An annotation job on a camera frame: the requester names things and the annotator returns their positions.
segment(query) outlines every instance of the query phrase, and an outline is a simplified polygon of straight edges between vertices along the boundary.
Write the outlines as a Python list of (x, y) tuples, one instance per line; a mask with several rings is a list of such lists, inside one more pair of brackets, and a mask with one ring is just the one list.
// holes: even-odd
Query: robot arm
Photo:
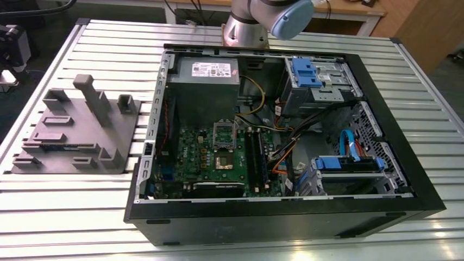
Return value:
[(313, 14), (310, 0), (233, 0), (222, 38), (226, 46), (265, 48), (268, 32), (293, 38)]

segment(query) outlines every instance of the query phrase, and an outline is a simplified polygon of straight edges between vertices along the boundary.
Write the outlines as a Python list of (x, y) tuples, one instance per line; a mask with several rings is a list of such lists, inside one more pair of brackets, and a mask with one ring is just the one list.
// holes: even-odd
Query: motherboard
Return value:
[(205, 191), (225, 186), (241, 191), (238, 197), (280, 196), (280, 180), (266, 169), (273, 150), (272, 133), (257, 128), (228, 128), (221, 122), (213, 128), (182, 128), (176, 164), (161, 167), (164, 194), (180, 198), (198, 186)]

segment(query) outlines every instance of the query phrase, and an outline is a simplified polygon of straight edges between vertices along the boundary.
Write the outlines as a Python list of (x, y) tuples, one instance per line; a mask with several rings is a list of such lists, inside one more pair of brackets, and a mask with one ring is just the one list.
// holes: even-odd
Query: ram slot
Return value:
[(246, 156), (246, 174), (250, 190), (254, 192), (264, 188), (262, 182), (262, 162), (261, 162), (261, 147), (260, 133), (248, 129), (245, 133), (245, 156)]
[(262, 143), (262, 135), (261, 132), (257, 132), (257, 140), (258, 140), (258, 146), (260, 146), (260, 163), (261, 163), (261, 184), (264, 188), (268, 188), (265, 184), (268, 184), (268, 169), (266, 169), (266, 155), (264, 152), (264, 143)]

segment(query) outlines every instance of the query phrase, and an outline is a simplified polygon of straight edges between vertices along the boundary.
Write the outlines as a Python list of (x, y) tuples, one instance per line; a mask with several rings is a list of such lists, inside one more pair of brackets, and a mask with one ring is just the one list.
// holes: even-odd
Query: metal rail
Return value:
[(401, 46), (389, 39), (301, 34), (269, 38), (272, 48), (360, 55), (425, 168), (446, 210), (360, 239), (221, 246), (154, 247), (122, 222), (130, 171), (141, 154), (162, 44), (220, 45), (220, 28), (92, 20), (76, 26), (0, 147), (1, 173), (10, 170), (21, 139), (33, 130), (48, 88), (80, 97), (72, 79), (89, 73), (108, 98), (142, 101), (126, 174), (0, 175), (0, 259), (93, 260), (408, 260), (464, 258), (462, 123)]

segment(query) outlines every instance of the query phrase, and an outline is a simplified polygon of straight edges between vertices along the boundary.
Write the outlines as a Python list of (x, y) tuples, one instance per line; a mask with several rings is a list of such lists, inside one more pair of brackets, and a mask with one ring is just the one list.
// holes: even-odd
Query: wooden cabinet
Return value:
[(462, 0), (380, 0), (388, 15), (370, 36), (400, 38), (425, 73), (464, 40)]

